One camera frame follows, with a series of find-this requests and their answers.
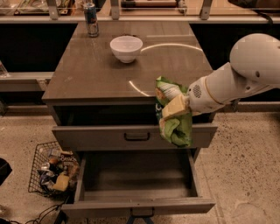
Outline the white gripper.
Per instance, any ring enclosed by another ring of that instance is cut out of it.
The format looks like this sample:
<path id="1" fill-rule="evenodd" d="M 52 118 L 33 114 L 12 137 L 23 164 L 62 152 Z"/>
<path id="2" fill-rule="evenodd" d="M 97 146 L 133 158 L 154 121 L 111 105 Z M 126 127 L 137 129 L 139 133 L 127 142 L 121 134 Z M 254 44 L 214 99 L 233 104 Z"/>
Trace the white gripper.
<path id="1" fill-rule="evenodd" d="M 212 113 L 224 107 L 218 103 L 208 92 L 206 77 L 196 80 L 188 88 L 188 96 L 179 94 L 173 98 L 163 109 L 162 117 L 167 120 L 174 116 L 182 116 L 192 111 L 194 116 Z"/>

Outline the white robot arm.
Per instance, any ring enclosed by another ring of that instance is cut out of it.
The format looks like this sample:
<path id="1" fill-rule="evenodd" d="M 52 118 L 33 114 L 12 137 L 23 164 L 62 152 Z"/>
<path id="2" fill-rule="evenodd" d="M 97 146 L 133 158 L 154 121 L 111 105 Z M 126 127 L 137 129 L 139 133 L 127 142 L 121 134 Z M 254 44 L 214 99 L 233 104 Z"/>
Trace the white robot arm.
<path id="1" fill-rule="evenodd" d="M 228 63 L 196 80 L 185 94 L 173 84 L 164 84 L 160 89 L 170 101 L 162 117 L 211 113 L 236 99 L 279 86 L 280 40 L 263 33 L 249 34 L 234 44 Z"/>

